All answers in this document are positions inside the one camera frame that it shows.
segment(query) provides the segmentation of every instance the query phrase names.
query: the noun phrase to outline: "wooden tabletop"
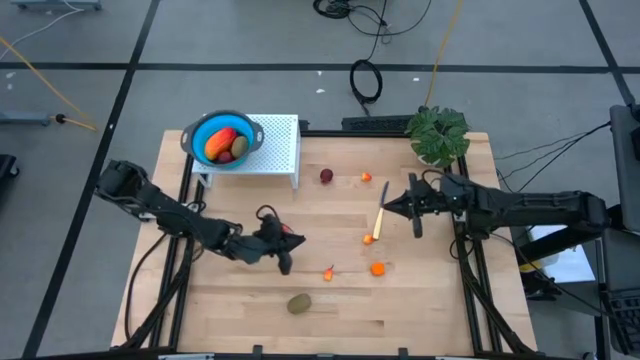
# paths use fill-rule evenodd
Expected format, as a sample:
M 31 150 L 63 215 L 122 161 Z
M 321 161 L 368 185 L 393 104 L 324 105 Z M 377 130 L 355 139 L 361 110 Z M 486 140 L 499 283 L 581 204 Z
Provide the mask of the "wooden tabletop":
M 471 179 L 497 187 L 488 136 L 471 133 L 468 138 Z M 174 197 L 185 159 L 179 141 L 179 131 L 165 132 L 153 176 L 153 182 Z M 399 347 L 406 347 L 412 355 L 472 355 L 459 267 L 448 251 L 451 217 L 423 216 L 424 236 L 415 239 L 407 219 L 387 212 L 380 240 L 370 246 L 362 243 L 373 231 L 383 184 L 390 181 L 387 200 L 394 199 L 407 188 L 410 172 L 419 175 L 426 169 L 408 140 L 304 137 L 300 161 L 297 192 L 286 176 L 221 175 L 206 190 L 205 216 L 240 222 L 250 232 L 259 226 L 256 209 L 269 204 L 307 241 L 292 252 L 289 276 L 280 275 L 277 259 L 263 258 L 249 266 L 205 253 L 192 268 L 179 351 L 249 353 L 260 344 L 265 353 L 281 354 L 397 354 Z M 328 185 L 320 183 L 323 168 L 335 174 Z M 365 171 L 373 176 L 371 182 L 361 182 Z M 499 233 L 508 236 L 507 229 Z M 159 236 L 154 224 L 142 225 L 132 268 Z M 494 303 L 521 339 L 535 348 L 513 249 L 497 238 L 484 245 Z M 152 254 L 136 279 L 132 329 L 157 300 L 166 249 L 165 243 Z M 378 261 L 386 264 L 383 277 L 369 272 Z M 333 281 L 325 282 L 323 271 L 332 265 Z M 286 303 L 300 293 L 309 294 L 313 305 L 304 314 L 291 315 Z M 476 304 L 484 347 L 489 349 L 485 315 Z M 123 309 L 114 345 L 124 341 Z M 166 319 L 172 312 L 170 306 Z M 168 332 L 165 325 L 164 343 Z

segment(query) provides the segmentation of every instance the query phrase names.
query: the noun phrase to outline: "green leaves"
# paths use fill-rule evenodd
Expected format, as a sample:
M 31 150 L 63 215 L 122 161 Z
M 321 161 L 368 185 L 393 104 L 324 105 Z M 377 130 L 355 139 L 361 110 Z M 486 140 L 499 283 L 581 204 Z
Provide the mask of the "green leaves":
M 451 165 L 464 155 L 470 141 L 464 138 L 469 126 L 462 113 L 433 107 L 415 114 L 407 124 L 406 133 L 411 136 L 411 148 L 428 163 L 438 167 Z

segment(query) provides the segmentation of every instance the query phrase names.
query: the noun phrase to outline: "blue bowl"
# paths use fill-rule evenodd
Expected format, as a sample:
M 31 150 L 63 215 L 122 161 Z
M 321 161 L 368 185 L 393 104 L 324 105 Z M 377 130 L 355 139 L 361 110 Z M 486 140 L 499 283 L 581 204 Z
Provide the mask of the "blue bowl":
M 227 164 L 216 164 L 204 155 L 207 140 L 223 128 L 233 128 L 238 136 L 245 136 L 249 148 L 239 158 Z M 260 124 L 251 121 L 245 114 L 233 110 L 220 110 L 204 115 L 200 120 L 187 126 L 182 132 L 181 146 L 197 161 L 212 167 L 230 169 L 247 160 L 250 153 L 258 150 L 264 141 L 264 130 Z

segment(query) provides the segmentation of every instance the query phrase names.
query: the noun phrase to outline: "knife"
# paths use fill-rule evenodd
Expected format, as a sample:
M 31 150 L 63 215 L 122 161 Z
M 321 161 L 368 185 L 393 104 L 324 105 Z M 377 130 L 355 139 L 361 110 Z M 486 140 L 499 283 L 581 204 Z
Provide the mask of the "knife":
M 380 238 L 380 230 L 382 229 L 382 214 L 384 213 L 384 198 L 387 196 L 387 189 L 389 188 L 389 182 L 384 183 L 382 188 L 382 196 L 380 196 L 380 211 L 378 211 L 378 218 L 376 219 L 376 225 L 373 227 L 373 240 Z

